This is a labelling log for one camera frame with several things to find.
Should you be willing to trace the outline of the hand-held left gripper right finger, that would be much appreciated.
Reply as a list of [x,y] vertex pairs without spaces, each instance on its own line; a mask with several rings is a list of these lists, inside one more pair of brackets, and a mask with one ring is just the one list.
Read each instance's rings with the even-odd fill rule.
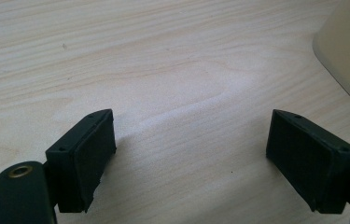
[[305,117],[275,109],[266,156],[313,211],[344,210],[350,144]]

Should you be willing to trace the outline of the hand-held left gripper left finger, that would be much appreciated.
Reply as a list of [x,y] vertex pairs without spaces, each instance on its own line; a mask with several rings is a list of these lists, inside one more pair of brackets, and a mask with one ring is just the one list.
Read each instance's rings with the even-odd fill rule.
[[93,112],[47,151],[56,203],[62,213],[87,212],[110,157],[116,153],[113,111]]

